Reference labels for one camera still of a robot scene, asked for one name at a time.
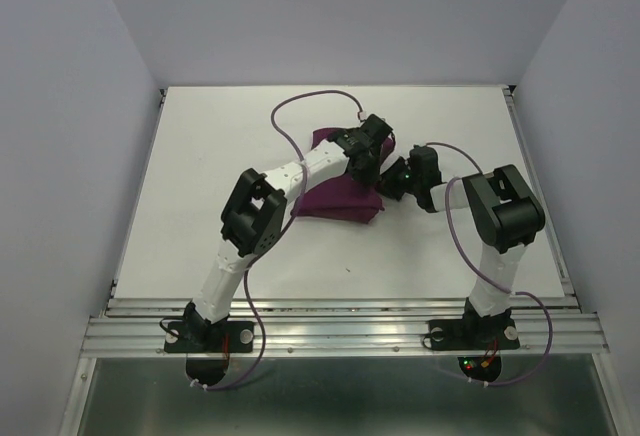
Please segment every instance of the gray wall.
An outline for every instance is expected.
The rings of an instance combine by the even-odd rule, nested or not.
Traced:
[[[516,83],[565,0],[114,0],[168,84]]]
[[[567,264],[640,412],[640,0],[568,0],[516,91]]]
[[[157,87],[111,0],[0,0],[0,434],[57,434]]]

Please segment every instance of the purple cable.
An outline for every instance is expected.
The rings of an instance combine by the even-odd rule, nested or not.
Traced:
[[[446,188],[445,193],[444,193],[444,207],[445,207],[445,211],[447,213],[447,223],[449,224],[449,230],[451,231],[451,237],[453,238],[453,243],[455,244],[456,249],[460,253],[460,256],[462,256],[462,259],[464,260],[464,262],[467,263],[467,266],[469,266],[469,268],[471,268],[471,270],[474,273],[476,273],[480,279],[482,279],[483,281],[489,283],[491,286],[496,288],[498,291],[501,291],[501,292],[506,293],[506,294],[511,294],[511,290],[510,289],[505,288],[504,286],[492,281],[491,278],[489,278],[487,275],[482,273],[482,271],[480,271],[478,268],[476,268],[475,265],[471,262],[471,260],[467,256],[467,253],[465,253],[464,249],[462,249],[462,244],[460,244],[460,239],[458,238],[458,234],[456,233],[456,229],[453,227],[453,217],[451,215],[451,203],[449,201],[449,198],[451,196],[451,188],[453,188],[453,185],[456,183],[456,181],[459,181],[459,180],[460,180],[460,178],[453,178],[451,181],[449,181],[447,183],[447,188]],[[547,346],[546,346],[546,348],[544,350],[542,358],[540,358],[540,361],[538,361],[538,364],[536,364],[531,371],[529,371],[528,373],[523,374],[522,376],[518,376],[517,378],[510,379],[508,381],[499,381],[499,382],[494,382],[494,383],[486,383],[487,386],[510,386],[512,384],[516,384],[516,383],[520,383],[520,382],[524,381],[529,376],[531,376],[536,371],[538,371],[540,368],[542,368],[542,366],[547,362],[547,358],[549,357],[549,353],[551,352],[551,345],[553,344],[553,323],[551,321],[551,314],[549,314],[549,310],[544,305],[544,303],[540,300],[540,298],[538,298],[537,296],[529,293],[528,291],[518,291],[515,294],[516,294],[516,296],[527,296],[527,297],[533,299],[538,304],[538,306],[540,306],[542,311],[544,312],[544,315],[547,318],[547,326],[549,327],[549,338],[547,339]]]
[[[449,144],[449,143],[438,143],[438,142],[431,142],[431,143],[427,143],[425,144],[425,146],[442,146],[443,148],[449,148],[449,149],[453,149],[454,151],[457,151],[458,153],[460,153],[461,155],[463,155],[465,158],[467,158],[469,160],[469,162],[471,162],[471,164],[473,164],[475,166],[475,168],[478,170],[478,172],[480,174],[482,174],[482,168],[480,167],[480,165],[476,162],[475,159],[473,159],[471,157],[471,155],[469,153],[467,153],[466,151],[458,148],[457,146],[454,146],[453,144]]]
[[[292,103],[292,102],[297,101],[299,99],[309,98],[311,96],[320,96],[322,94],[339,94],[339,95],[342,95],[342,96],[346,96],[347,98],[351,99],[354,103],[356,103],[356,106],[358,107],[358,111],[359,112],[363,111],[362,105],[360,104],[360,101],[358,101],[358,99],[355,96],[353,96],[352,94],[349,94],[349,93],[347,93],[345,91],[340,91],[338,89],[325,89],[325,90],[322,90],[322,91],[312,91],[312,92],[309,92],[309,93],[299,94],[299,95],[293,96],[293,97],[291,97],[289,99],[285,99],[280,104],[278,104],[275,108],[273,108],[273,110],[271,111],[271,125],[274,127],[274,129],[278,133],[280,133],[282,136],[284,136],[284,138],[289,142],[289,144],[291,145],[293,150],[296,152],[296,155],[298,156],[298,159],[300,160],[300,162],[304,161],[304,154],[302,153],[302,150],[297,145],[295,140],[289,134],[287,134],[287,132],[285,130],[283,130],[280,126],[278,126],[278,123],[276,122],[276,113],[278,112],[278,110],[280,108],[282,108],[283,106],[286,106],[289,103]],[[304,197],[304,193],[307,190],[307,182],[308,182],[307,167],[304,164],[301,164],[300,167],[302,168],[302,182],[301,182],[301,185],[300,185],[300,195],[298,196],[298,198],[296,199],[296,202],[293,205],[293,209],[291,210],[291,217],[289,218],[289,221],[287,221],[287,224],[282,229],[282,233],[280,233],[280,237],[278,238],[278,240],[280,240],[285,235],[285,233],[289,230],[289,228],[293,224],[293,221],[298,216],[298,211],[300,210],[300,205],[302,204],[302,199]],[[251,270],[251,268],[253,267],[254,264],[256,264],[258,261],[260,261],[260,259],[262,259],[262,257],[265,254],[267,254],[267,253],[264,253],[264,254],[258,256],[251,263],[251,265],[244,272],[244,277],[243,277],[244,294],[245,294],[245,297],[247,298],[247,303],[249,303],[249,307],[251,308],[251,312],[255,316],[256,321],[258,321],[258,326],[260,327],[260,331],[262,332],[262,345],[260,346],[260,352],[258,353],[258,356],[256,357],[255,361],[251,364],[249,369],[247,369],[242,374],[242,376],[238,377],[238,379],[236,379],[236,380],[234,380],[234,381],[232,381],[232,382],[230,382],[228,384],[223,384],[222,386],[207,386],[207,387],[205,387],[205,386],[201,385],[200,383],[194,383],[193,379],[191,379],[187,375],[187,379],[189,379],[189,382],[192,385],[194,385],[194,386],[196,386],[196,387],[198,387],[200,389],[203,389],[205,391],[225,391],[227,389],[234,388],[237,385],[239,385],[242,381],[247,379],[253,373],[253,371],[256,369],[256,367],[258,366],[260,361],[262,361],[262,357],[264,356],[264,352],[265,352],[265,350],[267,348],[267,332],[266,332],[265,327],[264,327],[264,322],[262,321],[262,318],[260,317],[260,314],[258,313],[258,309],[256,308],[256,306],[255,306],[255,304],[253,302],[253,299],[251,298],[251,295],[249,294],[249,271]]]

